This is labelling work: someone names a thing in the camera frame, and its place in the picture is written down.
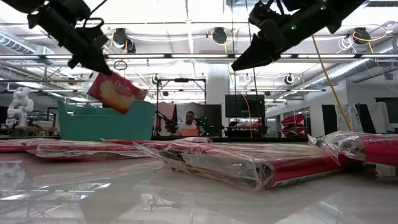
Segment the teal basket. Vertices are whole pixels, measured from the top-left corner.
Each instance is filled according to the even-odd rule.
[[[61,138],[75,141],[150,140],[155,119],[155,106],[146,101],[133,102],[126,114],[111,108],[84,108],[58,101],[58,112]]]

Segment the red box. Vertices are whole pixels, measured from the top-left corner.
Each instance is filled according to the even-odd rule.
[[[144,100],[146,90],[140,90],[128,79],[115,72],[110,75],[99,73],[88,94],[120,113],[127,113],[135,100]]]

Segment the pillar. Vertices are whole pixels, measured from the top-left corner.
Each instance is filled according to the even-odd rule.
[[[228,64],[211,64],[206,77],[207,104],[221,105],[221,117],[224,127],[229,125],[225,117],[225,95],[229,94]]]

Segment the person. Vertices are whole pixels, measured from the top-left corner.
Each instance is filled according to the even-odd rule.
[[[178,124],[177,135],[182,135],[184,129],[198,129],[195,122],[195,114],[192,111],[188,111],[185,115],[185,122]]]

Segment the white table surface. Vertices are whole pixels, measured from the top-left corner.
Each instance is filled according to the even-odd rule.
[[[248,192],[152,159],[0,155],[0,223],[398,223],[398,185],[336,174]]]

